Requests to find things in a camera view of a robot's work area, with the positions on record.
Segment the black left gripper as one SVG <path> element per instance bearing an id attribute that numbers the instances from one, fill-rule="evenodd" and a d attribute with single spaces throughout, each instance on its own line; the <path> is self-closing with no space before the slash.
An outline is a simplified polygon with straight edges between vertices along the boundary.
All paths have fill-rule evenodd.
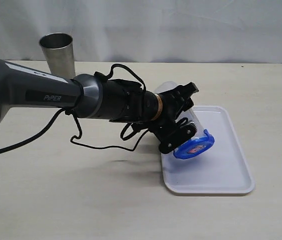
<path id="1" fill-rule="evenodd" d="M 158 149 L 162 154 L 172 152 L 191 138 L 187 134 L 189 118 L 178 117 L 194 106 L 192 95 L 197 92 L 197 86 L 190 82 L 156 94 L 159 116 L 149 122 L 148 130 L 159 140 Z"/>

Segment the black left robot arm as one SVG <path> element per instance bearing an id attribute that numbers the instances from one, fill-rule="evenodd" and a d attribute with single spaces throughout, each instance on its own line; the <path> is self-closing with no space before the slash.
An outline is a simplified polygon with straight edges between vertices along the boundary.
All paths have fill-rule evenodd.
<path id="1" fill-rule="evenodd" d="M 115 79 L 108 74 L 62 78 L 0 59 L 0 123 L 11 108 L 58 108 L 76 119 L 124 123 L 134 133 L 148 130 L 159 140 L 159 151 L 170 153 L 190 140 L 197 127 L 180 114 L 193 107 L 193 82 L 161 93 L 148 91 L 138 76 Z"/>

